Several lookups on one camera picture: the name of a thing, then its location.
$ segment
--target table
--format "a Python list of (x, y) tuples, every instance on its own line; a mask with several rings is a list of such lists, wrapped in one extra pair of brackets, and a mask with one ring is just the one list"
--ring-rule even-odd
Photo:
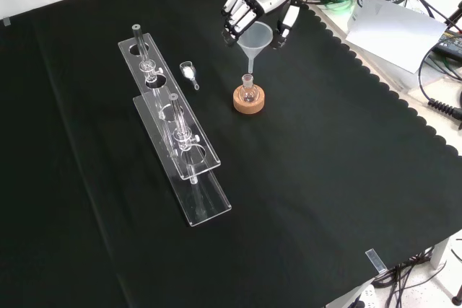
[[(61, 132), (33, 148), (53, 136), (67, 145), (60, 153), (81, 190), (64, 180), (68, 185), (53, 192), (63, 199), (67, 190), (87, 194), (95, 213), (89, 229), (100, 231), (110, 264), (92, 269), (117, 284), (108, 290), (125, 300), (101, 304), (108, 294), (101, 291), (95, 307), (321, 307), (376, 275), (365, 251), (374, 248), (391, 267), (462, 225), (456, 153), (311, 12), (302, 12), (306, 25), (295, 28), (299, 35), (284, 50), (266, 50), (256, 61), (264, 111), (252, 118), (233, 111), (232, 91), (246, 61), (237, 47), (223, 46), (222, 2), (68, 0), (19, 18), (17, 30), (28, 28), (30, 42), (10, 37), (18, 42), (15, 52), (25, 46), (34, 58), (33, 76), (48, 94), (26, 83), (31, 70), (18, 72), (22, 56), (11, 52), (1, 65), (19, 78), (8, 79), (2, 99), (21, 90), (20, 100), (43, 95), (54, 105), (54, 113), (40, 114), (50, 114), (45, 124)], [(196, 228), (186, 227), (132, 104), (138, 90), (117, 42), (131, 36), (136, 22), (175, 76), (182, 61), (198, 71), (199, 93), (177, 80), (222, 160), (214, 172), (233, 210)], [(8, 124), (23, 119), (9, 103), (4, 110), (12, 112)], [(20, 151), (14, 129), (10, 134), (12, 153)], [(39, 154), (35, 166), (47, 161), (56, 169)], [(6, 173), (22, 170), (22, 162), (12, 162)], [(19, 191), (34, 193), (34, 181), (22, 183)], [(42, 197), (56, 199), (46, 188)], [(411, 218), (417, 214), (418, 221)], [(96, 241), (89, 239), (88, 248)], [(71, 275), (57, 271), (62, 282)], [(93, 303), (87, 291), (79, 294)], [(25, 296), (39, 304), (53, 292)]]

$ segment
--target acrylic test tube rack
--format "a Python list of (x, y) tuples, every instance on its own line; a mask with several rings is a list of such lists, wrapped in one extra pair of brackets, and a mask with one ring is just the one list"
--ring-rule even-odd
[(118, 44), (141, 95), (143, 124), (191, 226), (231, 209), (212, 169), (221, 162), (150, 34)]

